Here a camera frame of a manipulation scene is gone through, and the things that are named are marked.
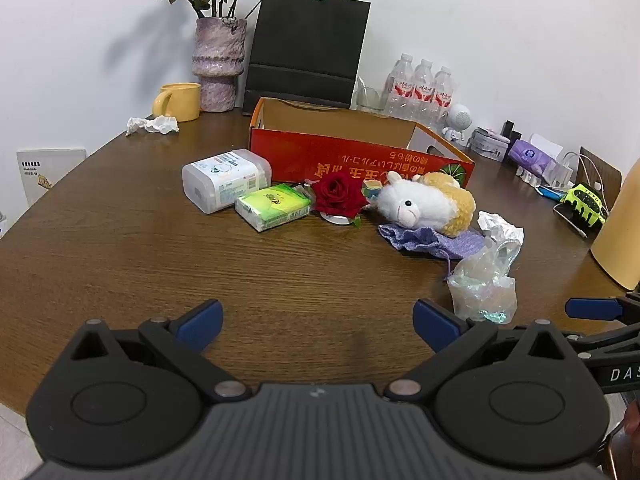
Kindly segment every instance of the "red cardboard box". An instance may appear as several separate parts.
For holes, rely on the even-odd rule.
[[[347,169],[355,177],[386,181],[444,171],[465,187],[473,161],[413,121],[344,108],[261,98],[251,120],[250,149],[271,164],[274,182],[318,180]]]

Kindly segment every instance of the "human hand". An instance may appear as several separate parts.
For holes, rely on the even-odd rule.
[[[640,404],[634,400],[626,407],[625,418],[622,420],[625,425],[625,433],[631,439],[633,449],[633,464],[640,466]]]

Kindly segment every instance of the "stuffed animal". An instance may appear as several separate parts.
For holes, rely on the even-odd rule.
[[[476,210],[473,196],[450,175],[427,173],[405,180],[395,171],[386,174],[376,208],[388,220],[407,229],[431,227],[454,238],[469,228]]]

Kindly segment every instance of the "clear plastic box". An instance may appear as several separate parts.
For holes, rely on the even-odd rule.
[[[203,213],[232,206],[236,198],[271,185],[271,165],[249,150],[233,150],[187,164],[182,188]]]

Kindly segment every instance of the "artificial red rose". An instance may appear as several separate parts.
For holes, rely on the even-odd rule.
[[[342,215],[355,218],[369,202],[362,194],[362,179],[353,178],[348,171],[326,174],[319,182],[311,185],[316,194],[314,208],[328,215]]]

